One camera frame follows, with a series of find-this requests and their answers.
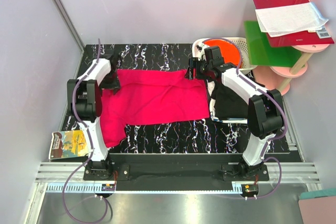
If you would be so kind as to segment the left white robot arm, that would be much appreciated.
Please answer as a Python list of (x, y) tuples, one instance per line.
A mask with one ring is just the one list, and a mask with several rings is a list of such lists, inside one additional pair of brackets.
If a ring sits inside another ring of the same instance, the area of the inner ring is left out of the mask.
[(97, 58), (77, 79), (67, 82), (68, 111), (76, 118), (88, 143), (88, 160), (84, 162), (85, 180), (113, 179), (109, 148), (104, 143), (100, 126), (102, 116), (102, 91), (116, 94), (121, 86), (117, 75), (120, 56), (113, 49)]

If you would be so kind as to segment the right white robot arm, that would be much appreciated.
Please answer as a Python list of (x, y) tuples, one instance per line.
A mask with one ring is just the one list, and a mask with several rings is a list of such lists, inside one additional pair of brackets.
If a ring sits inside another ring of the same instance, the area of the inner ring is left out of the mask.
[(225, 63), (218, 46), (207, 47), (205, 58), (191, 57), (185, 78), (215, 81), (233, 90), (248, 105), (250, 137), (242, 160), (228, 172), (232, 178), (253, 180), (262, 170), (266, 150), (287, 125), (281, 93), (268, 90), (247, 78), (233, 63)]

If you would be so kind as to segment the magenta t shirt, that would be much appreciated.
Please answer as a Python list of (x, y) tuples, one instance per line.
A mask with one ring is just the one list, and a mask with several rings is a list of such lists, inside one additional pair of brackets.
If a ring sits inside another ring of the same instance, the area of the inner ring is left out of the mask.
[(126, 125), (154, 125), (209, 117), (202, 80), (188, 80), (185, 70), (120, 69), (121, 89), (104, 89), (100, 126), (106, 147), (120, 144)]

